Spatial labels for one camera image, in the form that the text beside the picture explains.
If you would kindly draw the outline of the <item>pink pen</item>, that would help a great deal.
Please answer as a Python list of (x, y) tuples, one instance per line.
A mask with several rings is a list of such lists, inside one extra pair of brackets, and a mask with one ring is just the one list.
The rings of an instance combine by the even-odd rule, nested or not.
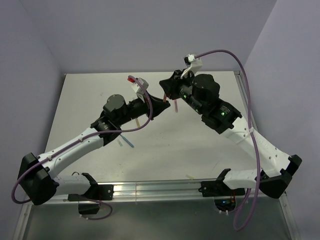
[(178, 113), (178, 112), (179, 112), (179, 109), (178, 109), (177, 99), (174, 100), (174, 108), (175, 108), (175, 112)]

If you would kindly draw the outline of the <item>yellow pen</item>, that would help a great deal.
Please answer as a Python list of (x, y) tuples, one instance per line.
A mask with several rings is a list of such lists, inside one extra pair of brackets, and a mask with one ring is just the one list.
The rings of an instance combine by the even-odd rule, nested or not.
[(137, 118), (135, 119), (135, 122), (136, 122), (137, 127), (139, 128), (140, 127), (140, 123), (139, 123), (139, 120)]

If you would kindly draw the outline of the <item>yellow pen cap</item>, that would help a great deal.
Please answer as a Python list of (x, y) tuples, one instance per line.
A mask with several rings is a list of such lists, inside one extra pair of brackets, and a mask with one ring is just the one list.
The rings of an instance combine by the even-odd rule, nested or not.
[(188, 175), (188, 174), (186, 174), (185, 177), (186, 177), (187, 179), (189, 179), (189, 180), (194, 180), (194, 179), (195, 179), (193, 176)]

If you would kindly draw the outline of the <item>orange pen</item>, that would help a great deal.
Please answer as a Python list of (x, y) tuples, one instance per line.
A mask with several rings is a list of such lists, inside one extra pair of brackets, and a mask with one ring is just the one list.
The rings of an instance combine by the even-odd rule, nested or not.
[(162, 101), (165, 103), (167, 101), (167, 96), (164, 94)]

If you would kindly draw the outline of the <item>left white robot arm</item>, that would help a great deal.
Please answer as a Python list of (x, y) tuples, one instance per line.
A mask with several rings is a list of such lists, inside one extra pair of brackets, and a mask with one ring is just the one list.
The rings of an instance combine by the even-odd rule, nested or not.
[(22, 158), (18, 183), (29, 201), (41, 205), (54, 196), (74, 195), (86, 200), (97, 200), (99, 185), (88, 173), (62, 176), (60, 173), (86, 154), (111, 143), (121, 134), (121, 126), (148, 115), (152, 120), (170, 107), (168, 101), (154, 96), (136, 98), (126, 103), (120, 94), (111, 95), (100, 117), (83, 133), (62, 146), (35, 156), (29, 153)]

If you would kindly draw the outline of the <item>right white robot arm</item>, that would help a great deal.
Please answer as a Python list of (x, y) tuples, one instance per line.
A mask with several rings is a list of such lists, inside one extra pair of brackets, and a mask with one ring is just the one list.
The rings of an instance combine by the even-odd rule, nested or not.
[(287, 189), (294, 174), (302, 163), (298, 155), (288, 155), (272, 145), (253, 127), (232, 104), (220, 99), (220, 85), (210, 74), (186, 77), (176, 70), (159, 85), (171, 100), (182, 99), (196, 113), (202, 122), (219, 135), (229, 139), (259, 160), (256, 169), (224, 169), (213, 182), (212, 190), (217, 196), (235, 192), (245, 194), (245, 189), (258, 188), (270, 198), (278, 199)]

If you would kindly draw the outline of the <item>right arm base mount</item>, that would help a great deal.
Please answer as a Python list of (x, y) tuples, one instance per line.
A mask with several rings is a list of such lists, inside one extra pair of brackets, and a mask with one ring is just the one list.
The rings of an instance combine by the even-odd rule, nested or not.
[(201, 181), (198, 189), (198, 192), (204, 198), (213, 197), (218, 211), (226, 214), (235, 211), (237, 206), (236, 196), (244, 196), (246, 194), (244, 188), (230, 189), (223, 182), (230, 170), (230, 168), (224, 169), (215, 180)]

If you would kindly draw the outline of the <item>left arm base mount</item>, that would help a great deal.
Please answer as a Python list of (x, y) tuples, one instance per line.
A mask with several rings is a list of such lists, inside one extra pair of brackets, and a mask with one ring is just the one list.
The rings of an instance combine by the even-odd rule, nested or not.
[[(114, 194), (113, 184), (95, 184), (89, 188), (84, 194), (69, 194), (67, 200), (69, 202), (89, 201), (89, 203), (78, 203), (78, 213), (81, 218), (87, 221), (104, 220), (110, 217), (113, 213), (113, 207), (106, 201), (111, 201)], [(96, 215), (102, 206), (108, 207), (109, 212), (107, 215), (100, 217), (92, 217)]]

